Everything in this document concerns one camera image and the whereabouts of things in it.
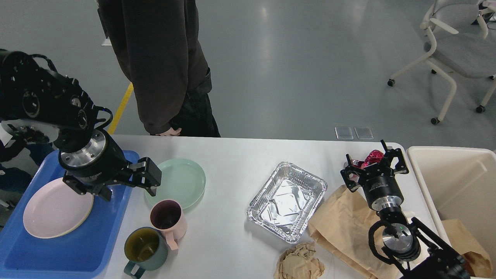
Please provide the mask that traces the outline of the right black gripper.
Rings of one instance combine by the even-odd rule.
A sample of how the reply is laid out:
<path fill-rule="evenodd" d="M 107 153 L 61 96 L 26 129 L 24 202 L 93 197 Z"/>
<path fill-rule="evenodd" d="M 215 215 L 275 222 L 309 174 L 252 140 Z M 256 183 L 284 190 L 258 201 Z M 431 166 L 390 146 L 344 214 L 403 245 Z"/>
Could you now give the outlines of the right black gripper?
<path fill-rule="evenodd" d="M 347 189 L 354 193 L 362 187 L 369 208 L 376 212 L 401 207 L 404 197 L 395 175 L 409 173 L 402 150 L 389 148 L 384 140 L 380 142 L 384 148 L 379 162 L 380 174 L 354 166 L 349 154 L 346 154 L 347 166 L 340 171 Z"/>

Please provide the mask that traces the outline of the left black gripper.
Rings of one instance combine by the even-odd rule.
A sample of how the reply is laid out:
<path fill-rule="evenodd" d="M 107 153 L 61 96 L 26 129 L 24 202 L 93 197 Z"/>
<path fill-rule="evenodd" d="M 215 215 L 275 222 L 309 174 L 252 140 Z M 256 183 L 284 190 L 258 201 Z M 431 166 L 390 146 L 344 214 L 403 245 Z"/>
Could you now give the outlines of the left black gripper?
<path fill-rule="evenodd" d="M 149 196 L 156 196 L 161 185 L 162 172 L 149 157 L 129 163 L 124 152 L 105 130 L 95 129 L 88 143 L 72 153 L 59 153 L 59 163 L 64 168 L 64 183 L 78 194 L 94 194 L 109 202 L 112 191 L 109 185 L 117 184 L 123 169 L 131 176 L 128 185 L 144 189 Z"/>

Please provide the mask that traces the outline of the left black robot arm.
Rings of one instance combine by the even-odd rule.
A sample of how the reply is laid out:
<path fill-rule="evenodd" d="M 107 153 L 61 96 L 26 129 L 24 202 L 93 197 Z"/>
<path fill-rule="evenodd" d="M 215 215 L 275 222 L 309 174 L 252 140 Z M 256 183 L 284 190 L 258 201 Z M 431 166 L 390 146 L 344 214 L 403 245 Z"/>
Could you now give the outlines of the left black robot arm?
<path fill-rule="evenodd" d="M 162 173 L 148 157 L 136 163 L 105 131 L 113 113 L 97 106 L 76 78 L 57 72 L 45 55 L 2 49 L 1 122 L 6 131 L 35 143 L 53 143 L 63 182 L 79 195 L 105 201 L 109 185 L 145 189 L 156 196 Z"/>

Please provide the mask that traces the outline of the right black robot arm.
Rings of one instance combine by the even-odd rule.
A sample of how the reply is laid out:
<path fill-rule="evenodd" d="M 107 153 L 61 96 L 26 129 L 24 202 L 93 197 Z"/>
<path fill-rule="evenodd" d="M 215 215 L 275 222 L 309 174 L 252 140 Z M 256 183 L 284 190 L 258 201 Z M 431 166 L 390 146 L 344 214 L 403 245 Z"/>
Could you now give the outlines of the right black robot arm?
<path fill-rule="evenodd" d="M 363 189 L 368 207 L 379 217 L 368 232 L 372 254 L 397 267 L 403 279 L 469 279 L 465 259 L 454 248 L 416 217 L 405 216 L 396 175 L 409 173 L 407 163 L 402 150 L 384 141 L 381 145 L 381 155 L 361 165 L 347 154 L 340 171 L 351 192 Z"/>

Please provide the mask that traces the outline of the standing person's left hand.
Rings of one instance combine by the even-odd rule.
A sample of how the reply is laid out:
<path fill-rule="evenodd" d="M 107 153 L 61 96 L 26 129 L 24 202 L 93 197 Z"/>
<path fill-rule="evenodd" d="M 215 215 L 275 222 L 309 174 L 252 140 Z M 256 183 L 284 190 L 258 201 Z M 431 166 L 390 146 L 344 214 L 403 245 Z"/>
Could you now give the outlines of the standing person's left hand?
<path fill-rule="evenodd" d="M 156 136 L 180 136 L 182 129 L 174 129 L 173 127 L 170 127 L 168 131 L 162 132 L 160 134 L 155 134 Z"/>

